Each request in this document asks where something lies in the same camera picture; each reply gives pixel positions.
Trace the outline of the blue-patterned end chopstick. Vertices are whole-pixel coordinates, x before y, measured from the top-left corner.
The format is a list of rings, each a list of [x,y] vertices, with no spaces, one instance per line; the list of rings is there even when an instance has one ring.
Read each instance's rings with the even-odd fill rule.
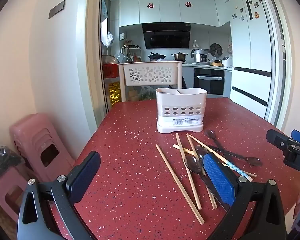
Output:
[[[236,171],[239,175],[244,176],[245,178],[247,178],[247,180],[253,181],[253,178],[251,178],[251,176],[249,176],[249,174],[247,174],[246,172],[242,171],[240,168],[238,168],[236,165],[234,165],[233,163],[231,163],[230,161],[228,161],[228,159],[226,159],[223,156],[221,156],[220,154],[218,154],[212,148],[210,148],[209,146],[206,146],[204,143],[202,143],[201,141],[199,141],[198,139],[196,139],[192,135],[190,135],[190,138],[192,138],[194,141],[196,141],[198,144],[200,144],[200,146],[203,146],[203,148],[205,148],[206,150],[212,152],[219,160],[222,161],[223,165],[228,166],[233,171]]]

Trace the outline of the plain wooden chopstick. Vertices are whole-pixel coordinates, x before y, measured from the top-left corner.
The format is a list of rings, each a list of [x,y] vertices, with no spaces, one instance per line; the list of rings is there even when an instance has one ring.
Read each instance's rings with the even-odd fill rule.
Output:
[[[200,203],[200,200],[199,200],[199,196],[198,196],[196,187],[195,187],[193,179],[192,179],[191,172],[190,172],[189,168],[186,166],[186,163],[185,163],[186,155],[184,153],[183,146],[182,146],[182,143],[181,143],[181,140],[180,140],[180,137],[179,137],[178,133],[175,134],[175,138],[176,138],[177,144],[179,146],[179,151],[180,151],[180,154],[181,154],[181,157],[182,157],[185,169],[186,169],[186,173],[187,173],[190,185],[191,185],[191,189],[192,189],[192,192],[193,192],[194,199],[196,201],[196,205],[197,205],[198,209],[201,210],[202,206],[201,206],[201,203]]]
[[[208,193],[209,198],[210,198],[212,209],[215,210],[215,209],[217,209],[217,203],[216,203],[213,191],[212,191],[212,187],[211,187],[212,183],[209,180],[209,178],[207,177],[207,175],[204,171],[204,168],[203,168],[202,164],[200,163],[200,161],[198,159],[198,155],[197,155],[197,152],[195,150],[195,146],[194,146],[194,144],[193,144],[193,142],[190,138],[190,135],[187,133],[186,136],[187,136],[189,144],[192,148],[192,151],[194,152],[194,157],[196,159],[196,160],[192,160],[192,161],[187,161],[188,167],[192,172],[194,172],[196,174],[199,174],[202,177],[202,180],[205,183],[206,188],[207,188],[207,193]]]
[[[189,197],[188,193],[186,192],[184,186],[182,185],[181,181],[179,180],[178,176],[175,174],[172,166],[170,165],[170,163],[168,162],[168,159],[166,158],[166,156],[164,155],[163,151],[161,150],[161,148],[159,147],[159,145],[155,145],[158,152],[160,153],[164,163],[166,164],[169,172],[171,173],[175,183],[177,184],[177,186],[179,187],[179,190],[181,191],[183,197],[185,198],[186,202],[188,203],[189,207],[191,208],[193,214],[195,215],[196,219],[198,220],[198,222],[200,223],[200,225],[203,225],[205,223],[204,219],[202,218],[201,214],[199,213],[198,209],[196,208],[196,206],[194,205],[192,199]]]

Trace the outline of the yellow-patterned chopstick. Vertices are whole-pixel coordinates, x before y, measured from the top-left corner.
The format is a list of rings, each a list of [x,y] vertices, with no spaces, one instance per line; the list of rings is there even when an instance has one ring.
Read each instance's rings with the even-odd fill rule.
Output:
[[[176,145],[176,144],[174,144],[173,147],[176,148],[176,149],[179,149],[179,146]],[[183,150],[184,150],[185,153],[188,153],[188,154],[190,154],[190,155],[194,155],[194,152],[191,151],[191,150],[189,150],[189,149],[183,148]],[[232,167],[230,167],[229,165],[227,165],[227,164],[225,164],[225,163],[222,163],[222,165],[223,165],[223,166],[226,166],[226,167],[229,167],[231,170],[236,171],[236,169],[233,169]],[[257,175],[254,174],[254,173],[250,173],[250,172],[246,172],[246,171],[243,171],[243,173],[247,174],[247,175],[250,176],[251,178],[256,178],[256,177],[257,177]]]

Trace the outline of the stacked pink plastic stools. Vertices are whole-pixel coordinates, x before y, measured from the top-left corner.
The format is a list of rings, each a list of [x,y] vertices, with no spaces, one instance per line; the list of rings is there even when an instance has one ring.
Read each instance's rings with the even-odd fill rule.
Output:
[[[16,222],[19,208],[8,198],[8,193],[12,190],[23,193],[29,175],[43,182],[53,181],[60,174],[67,175],[75,161],[44,114],[25,116],[13,124],[9,132],[14,152],[24,159],[24,163],[10,167],[0,177],[0,206]]]

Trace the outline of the black plastic bag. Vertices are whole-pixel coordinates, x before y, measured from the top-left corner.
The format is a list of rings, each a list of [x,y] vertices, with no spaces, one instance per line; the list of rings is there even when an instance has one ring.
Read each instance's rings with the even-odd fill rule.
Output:
[[[7,146],[0,146],[0,177],[3,176],[10,167],[24,163],[24,159]]]

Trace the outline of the pink plastic utensil holder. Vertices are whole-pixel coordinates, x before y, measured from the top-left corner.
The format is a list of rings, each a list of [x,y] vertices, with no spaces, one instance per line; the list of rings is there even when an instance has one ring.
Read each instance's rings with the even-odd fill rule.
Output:
[[[158,132],[201,132],[206,97],[207,91],[201,88],[156,89]]]

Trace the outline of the black built-in oven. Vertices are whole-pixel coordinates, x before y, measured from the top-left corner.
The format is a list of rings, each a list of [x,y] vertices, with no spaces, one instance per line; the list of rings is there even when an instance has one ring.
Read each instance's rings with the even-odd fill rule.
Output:
[[[224,92],[224,70],[194,68],[193,87],[207,91],[209,95],[222,96]]]

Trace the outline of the white refrigerator with magnets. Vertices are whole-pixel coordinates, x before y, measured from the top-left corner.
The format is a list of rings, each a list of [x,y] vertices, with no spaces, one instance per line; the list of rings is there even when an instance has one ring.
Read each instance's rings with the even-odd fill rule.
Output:
[[[262,0],[228,0],[232,39],[230,99],[264,118],[270,94],[272,52]]]

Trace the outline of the silver electric pressure cooker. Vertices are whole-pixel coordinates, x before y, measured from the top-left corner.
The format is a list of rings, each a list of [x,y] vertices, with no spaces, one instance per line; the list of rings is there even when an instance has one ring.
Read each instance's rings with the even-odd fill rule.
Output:
[[[191,58],[195,63],[208,64],[209,52],[210,51],[208,49],[193,49],[191,51]]]

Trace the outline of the steel pot with lid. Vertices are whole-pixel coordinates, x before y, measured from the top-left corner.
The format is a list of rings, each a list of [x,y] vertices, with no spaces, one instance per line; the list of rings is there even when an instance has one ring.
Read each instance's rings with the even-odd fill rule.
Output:
[[[172,54],[174,61],[186,61],[186,56],[188,55],[188,53],[182,53],[181,51],[179,51],[178,53],[174,53]]]

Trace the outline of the pink flower-cutout storage cart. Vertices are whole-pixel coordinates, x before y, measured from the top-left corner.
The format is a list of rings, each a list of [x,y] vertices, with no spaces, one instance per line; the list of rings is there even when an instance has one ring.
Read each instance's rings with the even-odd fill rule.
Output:
[[[126,101],[126,87],[183,86],[182,61],[120,63],[118,68],[122,102]]]

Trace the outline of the black wok on stove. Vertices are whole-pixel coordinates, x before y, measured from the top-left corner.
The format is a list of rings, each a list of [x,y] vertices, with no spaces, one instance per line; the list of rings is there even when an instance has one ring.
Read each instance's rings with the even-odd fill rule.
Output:
[[[148,58],[150,61],[158,61],[160,59],[164,60],[166,58],[165,55],[162,55],[162,54],[158,54],[158,53],[153,53],[151,52],[149,55],[148,55]]]

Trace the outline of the red plastic basket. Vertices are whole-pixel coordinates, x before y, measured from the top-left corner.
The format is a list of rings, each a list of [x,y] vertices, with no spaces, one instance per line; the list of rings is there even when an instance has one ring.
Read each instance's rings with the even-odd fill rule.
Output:
[[[119,65],[118,64],[104,64],[103,76],[105,79],[119,77]]]

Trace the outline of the black range hood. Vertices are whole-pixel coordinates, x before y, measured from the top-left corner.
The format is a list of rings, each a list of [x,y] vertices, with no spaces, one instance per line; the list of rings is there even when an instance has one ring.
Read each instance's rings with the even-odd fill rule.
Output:
[[[189,48],[191,24],[181,22],[143,23],[146,49]]]

